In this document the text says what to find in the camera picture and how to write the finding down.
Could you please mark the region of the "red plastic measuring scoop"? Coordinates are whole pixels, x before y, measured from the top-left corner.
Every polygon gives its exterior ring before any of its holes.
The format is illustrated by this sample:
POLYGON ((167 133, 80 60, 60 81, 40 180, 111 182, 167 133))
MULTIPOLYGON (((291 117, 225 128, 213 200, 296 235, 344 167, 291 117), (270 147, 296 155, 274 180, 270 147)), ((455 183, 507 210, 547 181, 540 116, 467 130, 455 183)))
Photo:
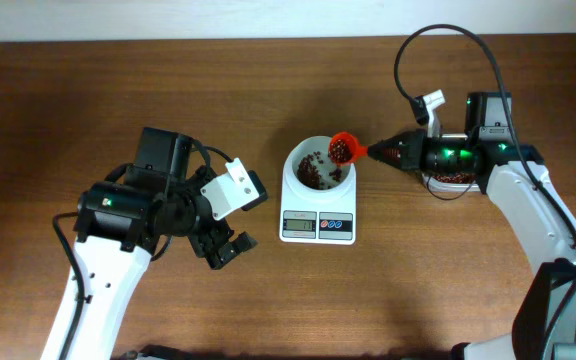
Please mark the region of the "red plastic measuring scoop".
POLYGON ((328 145, 329 158, 338 166, 354 164, 367 153, 368 147, 361 145, 358 138, 348 132, 335 134, 328 145))

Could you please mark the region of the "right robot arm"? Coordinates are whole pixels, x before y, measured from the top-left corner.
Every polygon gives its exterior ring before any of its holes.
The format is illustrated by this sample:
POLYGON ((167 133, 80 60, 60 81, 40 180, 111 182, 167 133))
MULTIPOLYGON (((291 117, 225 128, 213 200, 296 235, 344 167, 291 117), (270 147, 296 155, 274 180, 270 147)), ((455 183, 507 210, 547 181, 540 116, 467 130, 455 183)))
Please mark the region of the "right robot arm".
POLYGON ((404 172, 471 175, 510 224, 534 273, 509 334, 454 346, 454 359, 576 359, 576 219, 557 194, 542 156, 518 145, 509 94, 467 97, 465 130, 443 135, 441 92, 418 97, 420 128, 369 146, 370 158, 404 172))

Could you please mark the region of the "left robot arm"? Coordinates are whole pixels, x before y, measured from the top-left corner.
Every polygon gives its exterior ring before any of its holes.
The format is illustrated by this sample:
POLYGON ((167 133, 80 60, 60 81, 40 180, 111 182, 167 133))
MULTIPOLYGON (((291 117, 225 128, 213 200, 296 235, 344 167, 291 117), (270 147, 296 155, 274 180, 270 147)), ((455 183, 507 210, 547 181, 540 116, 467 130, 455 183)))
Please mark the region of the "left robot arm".
POLYGON ((173 238, 187 238, 213 270, 255 247, 226 218, 266 201, 267 191, 238 158, 217 174, 211 151, 190 136, 146 127, 134 161, 82 193, 71 214, 73 242, 59 226, 63 217, 53 218, 70 272, 43 358, 110 358, 138 283, 173 238))

